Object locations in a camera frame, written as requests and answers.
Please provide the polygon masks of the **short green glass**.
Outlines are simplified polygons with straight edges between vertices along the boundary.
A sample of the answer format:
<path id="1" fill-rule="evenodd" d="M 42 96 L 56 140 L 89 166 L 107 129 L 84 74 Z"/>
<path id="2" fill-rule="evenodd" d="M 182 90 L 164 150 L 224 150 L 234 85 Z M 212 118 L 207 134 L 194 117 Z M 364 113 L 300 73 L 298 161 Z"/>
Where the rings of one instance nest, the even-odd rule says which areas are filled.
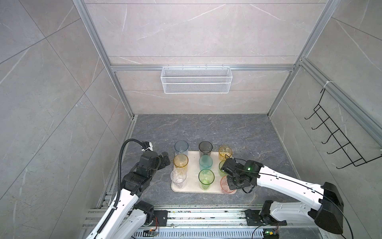
<path id="1" fill-rule="evenodd" d="M 225 160 L 221 161 L 219 163 L 219 166 L 218 166 L 219 167 L 219 174 L 220 174 L 221 177 L 227 176 L 227 173 L 224 170 L 222 170 L 222 167 L 223 167 L 225 162 L 226 162 Z"/>

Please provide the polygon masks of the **short pink glass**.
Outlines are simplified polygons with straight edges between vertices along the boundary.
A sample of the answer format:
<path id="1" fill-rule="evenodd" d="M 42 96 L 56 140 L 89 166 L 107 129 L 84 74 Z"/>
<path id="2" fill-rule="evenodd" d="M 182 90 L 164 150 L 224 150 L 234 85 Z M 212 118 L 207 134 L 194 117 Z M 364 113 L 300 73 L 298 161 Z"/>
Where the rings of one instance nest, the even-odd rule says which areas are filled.
<path id="1" fill-rule="evenodd" d="M 223 194 L 235 194 L 236 193 L 236 189 L 235 190 L 231 190 L 229 188 L 229 185 L 228 185 L 228 182 L 227 182 L 227 176 L 223 177 L 221 180 L 220 180 L 220 188 L 221 188 L 221 191 Z"/>

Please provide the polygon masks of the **short amber glass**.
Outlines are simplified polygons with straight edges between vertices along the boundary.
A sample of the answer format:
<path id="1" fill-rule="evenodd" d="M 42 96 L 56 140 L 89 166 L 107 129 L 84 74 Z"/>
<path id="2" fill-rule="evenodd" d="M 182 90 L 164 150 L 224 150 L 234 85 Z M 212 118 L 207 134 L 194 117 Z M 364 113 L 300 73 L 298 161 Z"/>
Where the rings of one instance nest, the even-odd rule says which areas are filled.
<path id="1" fill-rule="evenodd" d="M 219 154 L 219 160 L 224 161 L 232 157 L 233 150 L 229 146 L 222 145 L 218 150 L 218 154 Z"/>

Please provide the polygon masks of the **tall amber glass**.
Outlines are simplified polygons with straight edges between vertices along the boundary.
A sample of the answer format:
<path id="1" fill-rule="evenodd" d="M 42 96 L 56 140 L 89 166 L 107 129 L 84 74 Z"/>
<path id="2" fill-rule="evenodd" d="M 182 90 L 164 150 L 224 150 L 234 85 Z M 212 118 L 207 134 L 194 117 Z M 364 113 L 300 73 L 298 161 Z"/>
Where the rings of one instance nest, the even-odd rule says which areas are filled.
<path id="1" fill-rule="evenodd" d="M 180 169 L 185 172 L 188 170 L 189 158 L 185 154 L 177 154 L 173 159 L 174 169 Z"/>

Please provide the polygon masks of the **short clear glass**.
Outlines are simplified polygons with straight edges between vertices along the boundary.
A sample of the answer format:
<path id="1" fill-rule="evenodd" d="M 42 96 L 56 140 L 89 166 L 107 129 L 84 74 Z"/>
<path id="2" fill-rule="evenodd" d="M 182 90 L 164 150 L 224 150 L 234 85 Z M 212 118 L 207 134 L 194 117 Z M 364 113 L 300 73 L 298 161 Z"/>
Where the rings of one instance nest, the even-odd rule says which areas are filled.
<path id="1" fill-rule="evenodd" d="M 171 172 L 171 181 L 179 189 L 186 185 L 187 171 L 184 169 L 176 168 Z"/>

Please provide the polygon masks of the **tall green glass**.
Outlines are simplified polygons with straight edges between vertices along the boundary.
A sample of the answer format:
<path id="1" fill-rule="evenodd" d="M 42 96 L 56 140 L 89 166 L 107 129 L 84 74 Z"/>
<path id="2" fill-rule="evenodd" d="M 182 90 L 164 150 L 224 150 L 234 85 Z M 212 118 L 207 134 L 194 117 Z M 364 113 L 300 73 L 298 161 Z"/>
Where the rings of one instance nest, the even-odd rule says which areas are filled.
<path id="1" fill-rule="evenodd" d="M 203 169 L 198 174 L 198 179 L 203 190 L 208 190 L 215 180 L 215 174 L 210 169 Z"/>

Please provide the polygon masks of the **tall blue glass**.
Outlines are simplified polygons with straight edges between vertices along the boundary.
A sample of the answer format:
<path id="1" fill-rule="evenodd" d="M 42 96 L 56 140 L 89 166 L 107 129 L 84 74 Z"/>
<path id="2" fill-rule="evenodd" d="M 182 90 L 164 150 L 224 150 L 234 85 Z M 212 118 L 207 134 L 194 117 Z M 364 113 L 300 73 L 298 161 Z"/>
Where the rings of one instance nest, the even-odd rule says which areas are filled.
<path id="1" fill-rule="evenodd" d="M 174 145 L 175 148 L 175 155 L 184 154 L 188 156 L 189 152 L 189 144 L 185 140 L 179 140 Z"/>

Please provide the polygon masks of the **beige tray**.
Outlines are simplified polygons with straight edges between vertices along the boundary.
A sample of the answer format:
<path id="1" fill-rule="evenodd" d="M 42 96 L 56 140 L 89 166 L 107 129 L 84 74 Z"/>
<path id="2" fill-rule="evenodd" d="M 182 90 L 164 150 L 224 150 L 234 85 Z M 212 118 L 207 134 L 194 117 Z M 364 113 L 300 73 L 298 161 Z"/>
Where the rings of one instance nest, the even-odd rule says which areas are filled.
<path id="1" fill-rule="evenodd" d="M 200 154 L 198 151 L 189 151 L 188 152 L 188 158 L 189 158 L 189 164 L 188 164 L 188 170 L 187 170 L 187 179 L 186 179 L 186 185 L 184 188 L 179 189 L 177 188 L 173 183 L 171 185 L 171 188 L 174 192 L 183 192 L 183 193 L 210 193 L 210 194 L 223 194 L 220 188 L 220 180 L 222 177 L 219 174 L 219 167 L 218 164 L 221 162 L 219 158 L 218 152 L 212 152 L 211 157 L 213 159 L 213 165 L 211 168 L 211 171 L 215 174 L 215 180 L 211 184 L 208 190 L 203 190 L 201 188 L 198 174 L 200 172 L 200 165 L 199 165 L 199 159 Z"/>

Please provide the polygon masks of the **tall teal glass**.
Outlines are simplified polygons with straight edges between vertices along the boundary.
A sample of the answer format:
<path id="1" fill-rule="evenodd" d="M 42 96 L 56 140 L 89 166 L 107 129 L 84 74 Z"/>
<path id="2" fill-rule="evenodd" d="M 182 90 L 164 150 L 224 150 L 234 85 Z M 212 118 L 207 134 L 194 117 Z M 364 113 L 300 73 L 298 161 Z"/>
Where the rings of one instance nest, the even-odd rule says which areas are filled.
<path id="1" fill-rule="evenodd" d="M 211 169 L 213 165 L 213 159 L 209 155 L 203 155 L 199 159 L 200 170 Z"/>

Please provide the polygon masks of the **tall grey glass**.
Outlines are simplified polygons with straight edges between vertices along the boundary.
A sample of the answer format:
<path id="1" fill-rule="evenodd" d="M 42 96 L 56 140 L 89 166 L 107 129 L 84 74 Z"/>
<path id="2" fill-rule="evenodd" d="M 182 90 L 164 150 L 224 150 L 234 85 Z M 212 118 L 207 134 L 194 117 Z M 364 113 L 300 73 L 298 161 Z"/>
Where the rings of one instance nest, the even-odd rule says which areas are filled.
<path id="1" fill-rule="evenodd" d="M 204 155 L 210 156 L 212 150 L 213 150 L 213 145 L 209 141 L 202 141 L 199 144 L 199 154 L 200 154 L 200 157 L 202 157 Z"/>

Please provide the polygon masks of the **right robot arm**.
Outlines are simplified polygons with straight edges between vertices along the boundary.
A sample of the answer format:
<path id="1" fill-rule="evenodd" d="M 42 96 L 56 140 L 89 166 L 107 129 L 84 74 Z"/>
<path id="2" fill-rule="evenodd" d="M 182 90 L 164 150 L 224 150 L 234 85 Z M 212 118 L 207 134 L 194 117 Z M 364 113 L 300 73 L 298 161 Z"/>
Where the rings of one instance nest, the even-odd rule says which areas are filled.
<path id="1" fill-rule="evenodd" d="M 343 234 L 344 203 L 334 184 L 323 185 L 304 182 L 253 160 L 241 164 L 228 158 L 222 166 L 227 173 L 229 189 L 236 190 L 256 186 L 269 188 L 297 200 L 296 203 L 280 203 L 267 200 L 259 212 L 265 225 L 281 226 L 289 221 L 314 222 L 319 228 L 336 235 Z"/>

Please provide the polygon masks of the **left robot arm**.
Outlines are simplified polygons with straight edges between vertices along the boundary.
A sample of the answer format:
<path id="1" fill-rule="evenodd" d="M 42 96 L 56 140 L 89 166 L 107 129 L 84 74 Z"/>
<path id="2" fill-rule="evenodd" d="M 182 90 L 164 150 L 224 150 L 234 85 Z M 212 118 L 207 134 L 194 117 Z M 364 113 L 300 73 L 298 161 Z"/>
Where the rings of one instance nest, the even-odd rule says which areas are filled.
<path id="1" fill-rule="evenodd" d="M 129 239 L 143 225 L 154 221 L 153 205 L 139 201 L 158 170 L 170 165 L 169 154 L 145 151 L 139 162 L 126 174 L 118 192 L 88 239 Z"/>

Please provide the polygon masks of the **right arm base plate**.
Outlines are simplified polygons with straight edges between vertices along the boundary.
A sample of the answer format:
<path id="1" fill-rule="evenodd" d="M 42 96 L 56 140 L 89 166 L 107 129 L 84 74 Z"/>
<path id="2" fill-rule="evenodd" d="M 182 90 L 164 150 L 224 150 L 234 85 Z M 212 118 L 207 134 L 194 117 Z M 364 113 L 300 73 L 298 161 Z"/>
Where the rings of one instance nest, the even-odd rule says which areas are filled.
<path id="1" fill-rule="evenodd" d="M 286 226 L 286 221 L 278 221 L 273 218 L 270 213 L 261 212 L 260 210 L 247 209 L 244 211 L 245 219 L 248 226 Z"/>

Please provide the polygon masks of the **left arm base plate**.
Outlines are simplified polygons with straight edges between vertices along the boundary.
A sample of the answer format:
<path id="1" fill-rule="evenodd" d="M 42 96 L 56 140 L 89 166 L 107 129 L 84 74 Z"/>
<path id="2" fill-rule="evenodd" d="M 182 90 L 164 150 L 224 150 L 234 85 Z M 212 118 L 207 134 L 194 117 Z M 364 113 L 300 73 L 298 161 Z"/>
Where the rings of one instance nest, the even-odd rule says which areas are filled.
<path id="1" fill-rule="evenodd" d="M 167 226 L 168 213 L 169 213 L 169 211 L 167 211 L 167 210 L 155 210 L 154 211 L 154 217 L 157 219 L 159 227 Z"/>

